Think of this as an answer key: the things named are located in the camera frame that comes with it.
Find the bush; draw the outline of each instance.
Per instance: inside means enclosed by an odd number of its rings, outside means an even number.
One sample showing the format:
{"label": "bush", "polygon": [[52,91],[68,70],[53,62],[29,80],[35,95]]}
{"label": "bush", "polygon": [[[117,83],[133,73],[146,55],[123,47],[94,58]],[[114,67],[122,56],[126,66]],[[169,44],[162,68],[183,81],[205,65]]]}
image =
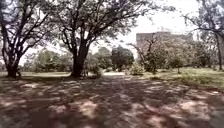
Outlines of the bush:
{"label": "bush", "polygon": [[143,75],[144,69],[138,65],[138,64],[133,64],[132,67],[130,68],[130,74],[131,75]]}
{"label": "bush", "polygon": [[97,77],[97,78],[101,77],[103,74],[101,68],[98,65],[91,66],[89,68],[89,71],[93,73],[94,77]]}
{"label": "bush", "polygon": [[105,72],[111,72],[111,71],[113,71],[113,69],[110,67],[110,68],[107,68],[106,70],[105,70]]}

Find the green grass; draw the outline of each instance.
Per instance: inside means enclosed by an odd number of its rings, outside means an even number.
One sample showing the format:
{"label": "green grass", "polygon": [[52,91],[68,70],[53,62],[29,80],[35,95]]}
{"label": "green grass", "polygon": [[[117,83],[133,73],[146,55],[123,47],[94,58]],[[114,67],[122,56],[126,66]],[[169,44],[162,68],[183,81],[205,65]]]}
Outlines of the green grass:
{"label": "green grass", "polygon": [[146,73],[145,77],[158,77],[161,79],[179,80],[191,84],[215,86],[224,88],[224,72],[209,68],[182,68],[181,74],[177,70],[159,70],[156,75]]}

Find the grass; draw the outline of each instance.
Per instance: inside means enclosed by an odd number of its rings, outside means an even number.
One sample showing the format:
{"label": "grass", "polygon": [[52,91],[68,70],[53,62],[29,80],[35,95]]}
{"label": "grass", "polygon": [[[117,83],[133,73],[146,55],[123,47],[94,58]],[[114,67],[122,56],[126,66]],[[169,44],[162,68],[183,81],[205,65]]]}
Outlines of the grass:
{"label": "grass", "polygon": [[176,69],[159,70],[156,75],[146,73],[145,77],[158,77],[167,80],[174,79],[190,84],[224,88],[224,72],[214,71],[209,68],[182,68],[180,74],[177,73]]}
{"label": "grass", "polygon": [[[197,84],[204,86],[215,86],[224,89],[224,72],[214,71],[209,68],[181,68],[181,73],[177,73],[177,69],[173,70],[159,70],[156,75],[151,73],[145,73],[140,78],[150,79],[165,79],[165,80],[177,80],[188,84]],[[0,76],[5,75],[5,72],[0,72]],[[66,77],[69,73],[66,72],[47,72],[47,73],[33,73],[23,72],[23,77]]]}

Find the park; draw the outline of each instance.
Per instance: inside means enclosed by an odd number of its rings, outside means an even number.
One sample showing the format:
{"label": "park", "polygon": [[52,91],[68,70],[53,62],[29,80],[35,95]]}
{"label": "park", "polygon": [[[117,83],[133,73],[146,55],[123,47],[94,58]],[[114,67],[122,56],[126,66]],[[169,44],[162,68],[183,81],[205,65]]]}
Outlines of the park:
{"label": "park", "polygon": [[0,128],[223,128],[224,3],[189,1],[1,0]]}

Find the dirt path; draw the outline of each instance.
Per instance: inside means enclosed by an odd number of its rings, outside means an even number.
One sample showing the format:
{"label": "dirt path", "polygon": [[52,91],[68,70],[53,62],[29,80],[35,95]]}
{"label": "dirt path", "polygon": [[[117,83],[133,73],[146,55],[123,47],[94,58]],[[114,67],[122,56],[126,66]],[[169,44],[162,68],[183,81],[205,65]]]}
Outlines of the dirt path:
{"label": "dirt path", "polygon": [[176,81],[3,80],[0,128],[223,128],[224,95]]}

